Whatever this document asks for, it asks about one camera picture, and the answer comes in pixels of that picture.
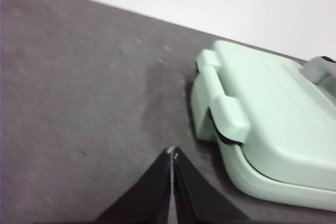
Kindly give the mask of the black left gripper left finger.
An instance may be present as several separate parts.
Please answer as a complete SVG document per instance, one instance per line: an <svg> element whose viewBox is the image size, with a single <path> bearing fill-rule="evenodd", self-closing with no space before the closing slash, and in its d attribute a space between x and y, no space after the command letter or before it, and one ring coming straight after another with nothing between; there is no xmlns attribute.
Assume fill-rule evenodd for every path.
<svg viewBox="0 0 336 224"><path fill-rule="evenodd" d="M139 180L96 221L167 223L171 196L171 153L164 149Z"/></svg>

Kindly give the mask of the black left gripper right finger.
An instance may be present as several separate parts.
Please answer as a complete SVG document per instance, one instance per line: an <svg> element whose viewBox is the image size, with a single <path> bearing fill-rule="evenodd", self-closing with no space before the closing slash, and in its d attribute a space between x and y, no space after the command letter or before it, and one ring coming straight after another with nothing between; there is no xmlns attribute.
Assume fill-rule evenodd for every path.
<svg viewBox="0 0 336 224"><path fill-rule="evenodd" d="M178 223L250 223L250 218L216 190L177 147L173 157Z"/></svg>

